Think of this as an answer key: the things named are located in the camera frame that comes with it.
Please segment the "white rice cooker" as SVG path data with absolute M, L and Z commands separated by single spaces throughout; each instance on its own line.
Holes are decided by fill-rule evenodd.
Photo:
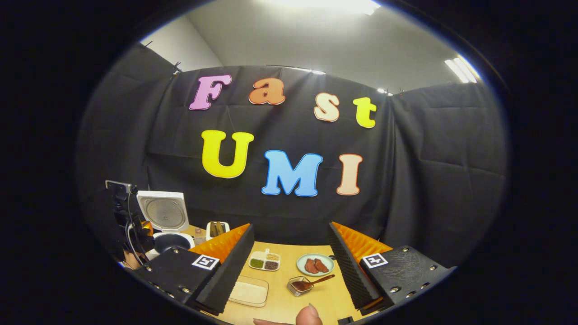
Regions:
M 190 224 L 183 193 L 139 190 L 136 197 L 144 218 L 157 231 L 154 247 L 146 253 L 148 259 L 171 248 L 190 250 L 196 246 L 193 237 L 184 233 Z

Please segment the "small glass sauce bowl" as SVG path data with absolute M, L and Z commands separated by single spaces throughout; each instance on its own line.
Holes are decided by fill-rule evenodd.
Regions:
M 310 283 L 310 280 L 305 276 L 296 276 L 289 279 L 287 290 L 295 297 L 303 296 L 314 288 L 314 285 L 306 285 L 308 283 Z

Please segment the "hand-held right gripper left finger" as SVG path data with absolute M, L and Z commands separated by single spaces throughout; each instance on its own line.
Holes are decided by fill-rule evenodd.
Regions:
M 176 245 L 131 272 L 170 300 L 214 316 L 224 312 L 255 242 L 250 223 L 191 249 Z

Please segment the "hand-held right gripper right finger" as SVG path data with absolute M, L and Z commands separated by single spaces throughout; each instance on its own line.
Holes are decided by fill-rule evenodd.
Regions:
M 327 239 L 355 309 L 367 315 L 404 304 L 454 272 L 417 249 L 390 247 L 330 222 Z

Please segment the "green plate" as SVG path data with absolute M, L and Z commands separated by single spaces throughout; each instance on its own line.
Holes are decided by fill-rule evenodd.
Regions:
M 329 272 L 327 272 L 327 273 L 318 272 L 317 274 L 311 274 L 309 272 L 306 272 L 304 265 L 305 265 L 306 260 L 308 258 L 313 259 L 313 260 L 314 259 L 320 259 L 323 262 L 323 264 L 329 269 Z M 317 253 L 309 253 L 309 254 L 305 254 L 305 255 L 302 255 L 301 257 L 299 257 L 296 261 L 296 266 L 297 266 L 298 270 L 306 276 L 320 277 L 320 276 L 330 275 L 332 273 L 332 271 L 334 270 L 335 263 L 330 257 L 328 257 L 326 255 L 317 254 Z

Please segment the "black backdrop cloth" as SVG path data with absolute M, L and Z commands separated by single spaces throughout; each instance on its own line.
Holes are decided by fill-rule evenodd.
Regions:
M 183 193 L 194 225 L 251 223 L 258 241 L 311 246 L 334 221 L 449 268 L 497 215 L 506 140 L 478 84 L 386 97 L 280 66 L 175 74 L 138 45 L 95 90 L 75 163 L 85 218 L 108 249 L 123 237 L 112 180 Z

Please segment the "white chopstick holder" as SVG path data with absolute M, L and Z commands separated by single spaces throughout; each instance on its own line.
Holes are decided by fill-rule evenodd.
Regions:
M 211 240 L 221 234 L 230 231 L 230 226 L 227 222 L 224 221 L 211 221 L 208 222 L 205 229 L 205 238 L 206 240 Z

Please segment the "clear box of rice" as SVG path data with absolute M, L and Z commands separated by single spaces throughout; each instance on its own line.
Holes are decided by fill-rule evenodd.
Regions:
M 268 299 L 269 283 L 262 280 L 240 275 L 228 298 L 235 304 L 262 308 Z

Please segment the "white divided grain dish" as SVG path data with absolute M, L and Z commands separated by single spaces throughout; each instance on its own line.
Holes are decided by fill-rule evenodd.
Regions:
M 248 259 L 248 266 L 262 271 L 277 271 L 280 268 L 281 256 L 265 251 L 254 251 Z

